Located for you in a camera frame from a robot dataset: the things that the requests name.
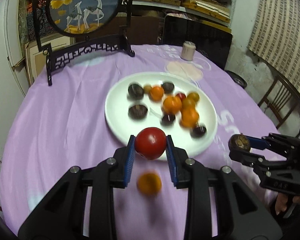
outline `person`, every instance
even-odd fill
[[[300,196],[294,196],[292,201],[300,205]],[[278,193],[278,197],[274,208],[276,215],[279,215],[281,212],[285,212],[287,210],[287,202],[288,202],[288,195],[283,193]]]

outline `white deer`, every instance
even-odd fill
[[[98,2],[97,7],[88,6],[83,10],[84,12],[83,23],[86,30],[90,28],[87,23],[87,17],[89,16],[89,14],[95,14],[97,16],[97,19],[95,19],[95,21],[98,21],[98,27],[99,27],[99,20],[101,20],[105,16],[102,12],[102,1],[97,0],[97,2]]]
[[[69,16],[67,17],[67,29],[68,32],[70,32],[70,28],[69,28],[69,24],[72,22],[72,20],[77,20],[78,21],[78,31],[81,31],[81,18],[82,18],[82,11],[80,9],[80,5],[81,5],[82,1],[77,3],[75,5],[75,7],[77,8],[78,13],[77,14],[69,14]]]

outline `wooden frame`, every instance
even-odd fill
[[[72,37],[63,36],[60,33],[53,33],[41,39],[42,44],[51,43],[52,49],[57,50],[75,43]],[[31,41],[25,45],[26,50],[26,70],[29,85],[32,86],[37,76],[45,66],[46,56],[39,51],[36,41]]]

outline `purple tablecloth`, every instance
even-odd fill
[[[229,158],[231,135],[242,132],[261,137],[277,132],[249,95],[198,52],[193,62],[185,62],[179,57],[180,47],[142,45],[133,49],[135,57],[121,52],[78,57],[53,75],[51,87],[43,71],[29,89],[10,129],[0,174],[3,214],[14,233],[71,166],[96,166],[122,147],[106,125],[106,95],[121,78],[144,71],[178,74],[200,87],[215,106],[218,132],[211,146],[195,159],[209,168],[231,166],[261,201],[269,204],[274,199],[275,193],[258,186],[252,168]],[[280,159],[269,151],[263,154],[268,160]],[[146,170],[155,170],[162,179],[156,198],[144,197],[136,187],[138,176]],[[167,163],[136,158],[128,187],[114,190],[118,239],[183,239],[186,202],[187,191],[173,187]],[[215,215],[212,222],[215,235]]]

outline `red tomato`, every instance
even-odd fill
[[[186,96],[184,93],[178,93],[178,94],[176,94],[176,97],[180,98],[181,101],[182,101],[183,99],[186,99],[186,98],[187,98],[187,96]]]
[[[159,158],[165,151],[167,139],[165,133],[155,127],[143,129],[135,140],[135,150],[148,160]]]

